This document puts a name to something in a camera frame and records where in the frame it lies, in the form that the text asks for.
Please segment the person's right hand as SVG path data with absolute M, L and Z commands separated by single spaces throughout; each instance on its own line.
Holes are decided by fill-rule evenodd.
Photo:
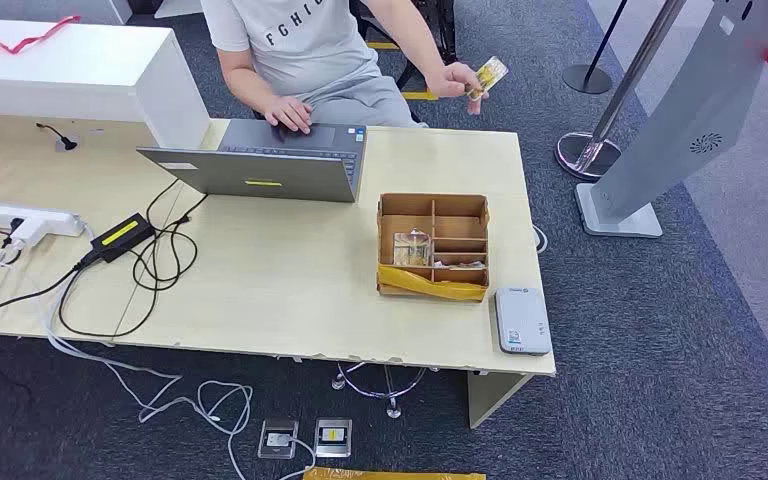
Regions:
M 292 96 L 274 96 L 268 100 L 261 114 L 273 126 L 282 125 L 294 132 L 309 134 L 313 120 L 313 107 Z

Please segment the person's left hand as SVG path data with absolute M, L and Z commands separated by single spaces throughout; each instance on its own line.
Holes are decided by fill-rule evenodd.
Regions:
M 477 74 L 469 66 L 455 62 L 444 66 L 435 66 L 424 73 L 424 79 L 431 92 L 442 98 L 467 98 L 467 111 L 470 115 L 479 115 L 482 100 L 487 97 Z

